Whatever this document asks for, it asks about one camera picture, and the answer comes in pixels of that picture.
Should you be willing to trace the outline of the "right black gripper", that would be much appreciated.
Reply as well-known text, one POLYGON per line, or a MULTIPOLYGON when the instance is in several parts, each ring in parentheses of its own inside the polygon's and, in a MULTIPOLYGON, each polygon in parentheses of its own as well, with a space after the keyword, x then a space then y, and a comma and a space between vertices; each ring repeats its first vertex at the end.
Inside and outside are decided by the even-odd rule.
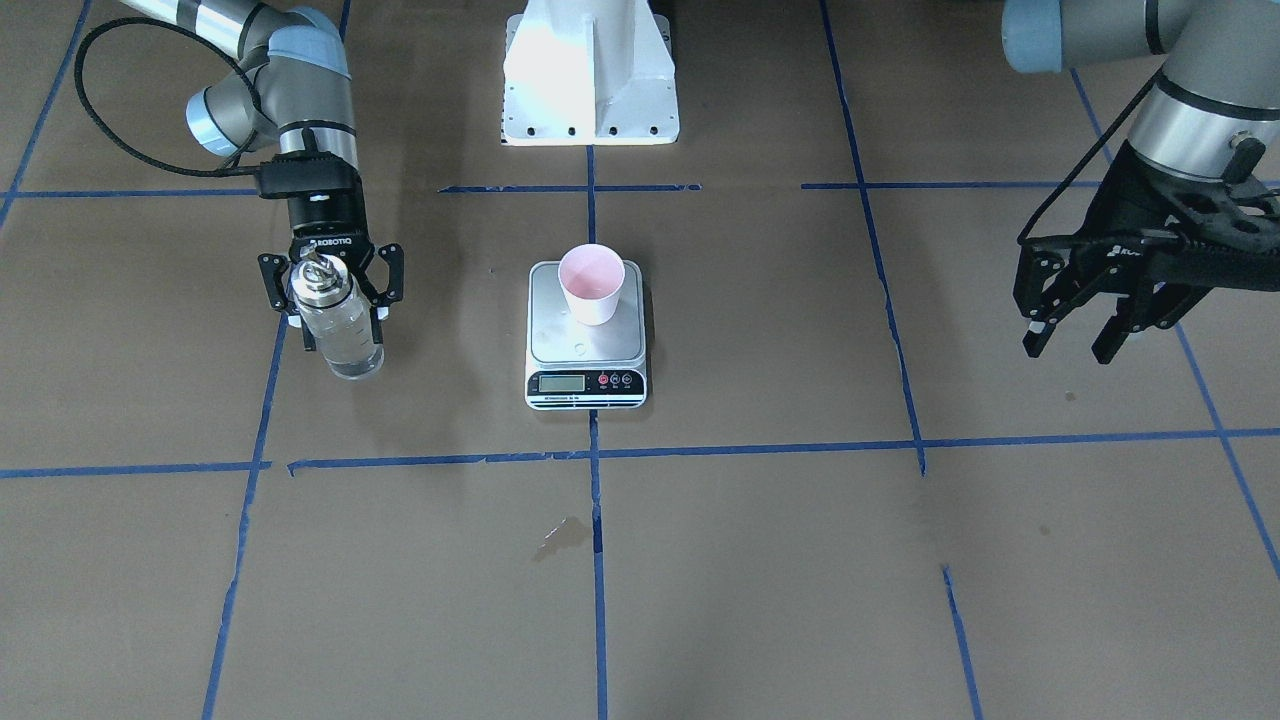
POLYGON ((300 329, 303 348, 316 350, 291 290, 292 263, 302 251, 339 258, 352 273, 360 273, 360 287, 372 306, 375 322, 384 322, 394 304, 404 299, 404 249, 399 243, 376 246, 369 236, 362 190, 349 192, 298 195, 285 199, 292 232, 287 255, 259 255, 259 269, 270 307, 280 313, 289 327, 300 329))

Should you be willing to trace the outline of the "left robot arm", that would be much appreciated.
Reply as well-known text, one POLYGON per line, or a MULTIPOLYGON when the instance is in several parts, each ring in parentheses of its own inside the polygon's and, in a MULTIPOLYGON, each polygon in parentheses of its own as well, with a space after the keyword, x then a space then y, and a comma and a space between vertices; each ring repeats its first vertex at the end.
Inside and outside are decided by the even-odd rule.
POLYGON ((1129 131, 1080 227, 1018 236, 1028 356, 1101 293, 1117 300, 1092 346, 1107 364, 1212 290, 1277 290, 1277 192, 1254 173, 1277 146, 1275 1, 1007 1, 1001 32, 1021 73, 1161 59, 1108 126, 1129 131))

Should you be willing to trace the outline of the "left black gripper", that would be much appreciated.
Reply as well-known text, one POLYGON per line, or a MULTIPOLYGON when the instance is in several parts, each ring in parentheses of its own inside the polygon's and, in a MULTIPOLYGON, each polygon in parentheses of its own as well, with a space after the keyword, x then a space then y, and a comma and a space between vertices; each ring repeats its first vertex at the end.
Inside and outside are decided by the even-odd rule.
POLYGON ((1012 297, 1039 357, 1069 314, 1119 297, 1091 350, 1110 364, 1130 334, 1176 325, 1211 288, 1277 291, 1277 191, 1170 176, 1124 142, 1085 213, 1085 234, 1018 237, 1012 297))

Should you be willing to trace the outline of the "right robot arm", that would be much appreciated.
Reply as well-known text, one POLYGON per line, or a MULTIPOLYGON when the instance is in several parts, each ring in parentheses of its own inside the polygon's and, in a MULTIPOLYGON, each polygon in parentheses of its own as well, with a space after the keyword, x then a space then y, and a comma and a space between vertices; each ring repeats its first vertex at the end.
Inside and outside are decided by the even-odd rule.
POLYGON ((344 263, 379 334, 388 307, 403 296, 403 254, 369 236, 349 68, 337 26, 312 8, 280 10, 262 1, 136 1, 133 8, 143 23, 197 40, 232 68, 187 102, 186 122, 223 160, 215 176, 248 176, 262 199, 288 206, 288 254, 259 260, 274 310, 301 329, 308 351, 317 348, 317 332, 285 288, 285 272, 314 247, 344 263))

